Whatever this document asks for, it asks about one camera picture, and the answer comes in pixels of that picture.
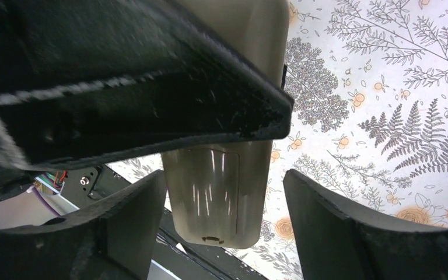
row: bolt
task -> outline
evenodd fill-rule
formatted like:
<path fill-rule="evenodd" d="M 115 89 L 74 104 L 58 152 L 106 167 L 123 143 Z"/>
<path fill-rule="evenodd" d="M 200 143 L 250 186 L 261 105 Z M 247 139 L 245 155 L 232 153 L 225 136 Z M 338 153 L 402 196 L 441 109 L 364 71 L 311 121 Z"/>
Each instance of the bolt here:
<path fill-rule="evenodd" d="M 87 177 L 82 177 L 80 180 L 80 184 L 83 186 L 88 185 L 89 182 L 90 182 L 90 180 L 88 180 Z"/>

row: purple wire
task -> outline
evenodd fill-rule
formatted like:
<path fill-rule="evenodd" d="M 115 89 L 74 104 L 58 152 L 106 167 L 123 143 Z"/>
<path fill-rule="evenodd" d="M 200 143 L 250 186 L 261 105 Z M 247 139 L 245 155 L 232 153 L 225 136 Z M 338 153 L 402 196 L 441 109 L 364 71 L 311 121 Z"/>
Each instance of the purple wire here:
<path fill-rule="evenodd" d="M 42 204 L 47 209 L 49 209 L 54 215 L 61 216 L 61 214 L 59 214 L 59 212 L 57 212 L 51 205 L 49 205 L 49 203 L 47 203 L 47 201 L 42 197 L 42 195 L 38 192 L 38 190 L 35 187 L 32 187 L 31 191 L 35 194 L 35 196 L 38 198 L 38 200 L 40 200 L 40 202 L 42 202 Z"/>

